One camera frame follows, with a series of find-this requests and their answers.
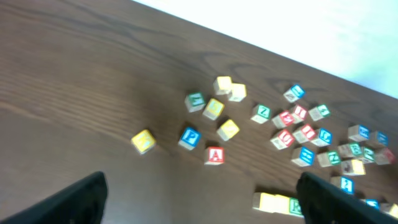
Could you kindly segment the green R block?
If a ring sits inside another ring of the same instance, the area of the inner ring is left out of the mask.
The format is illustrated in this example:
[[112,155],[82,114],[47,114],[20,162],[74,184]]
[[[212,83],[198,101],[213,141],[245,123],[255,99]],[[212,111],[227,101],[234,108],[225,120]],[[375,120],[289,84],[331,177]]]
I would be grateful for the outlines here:
[[303,217],[299,201],[296,198],[289,198],[289,215]]

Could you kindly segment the yellow O block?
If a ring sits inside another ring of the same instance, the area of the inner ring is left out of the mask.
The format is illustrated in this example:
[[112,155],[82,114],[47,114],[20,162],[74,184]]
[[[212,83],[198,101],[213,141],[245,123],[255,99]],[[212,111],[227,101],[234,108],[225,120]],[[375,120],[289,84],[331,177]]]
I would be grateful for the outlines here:
[[290,197],[276,194],[274,195],[274,211],[284,215],[289,214]]

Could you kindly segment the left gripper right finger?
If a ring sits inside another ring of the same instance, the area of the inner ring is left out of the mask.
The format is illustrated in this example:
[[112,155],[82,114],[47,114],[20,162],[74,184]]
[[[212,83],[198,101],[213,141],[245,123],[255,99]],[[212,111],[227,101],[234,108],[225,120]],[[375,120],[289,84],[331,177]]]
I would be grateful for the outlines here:
[[311,172],[301,174],[297,198],[306,224],[397,224],[376,210]]

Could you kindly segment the yellow C block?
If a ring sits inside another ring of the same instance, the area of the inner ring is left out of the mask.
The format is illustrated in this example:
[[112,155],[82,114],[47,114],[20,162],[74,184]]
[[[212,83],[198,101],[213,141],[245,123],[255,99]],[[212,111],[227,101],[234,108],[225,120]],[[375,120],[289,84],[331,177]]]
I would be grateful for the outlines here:
[[275,195],[264,192],[256,192],[252,197],[252,208],[262,212],[274,213]]

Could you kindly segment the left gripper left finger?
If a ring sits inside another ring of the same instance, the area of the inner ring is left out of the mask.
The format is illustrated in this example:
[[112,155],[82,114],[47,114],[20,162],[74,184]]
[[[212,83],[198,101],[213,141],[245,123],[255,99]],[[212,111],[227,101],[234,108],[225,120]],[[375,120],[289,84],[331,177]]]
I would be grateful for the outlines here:
[[107,198],[105,174],[97,171],[1,223],[100,224]]

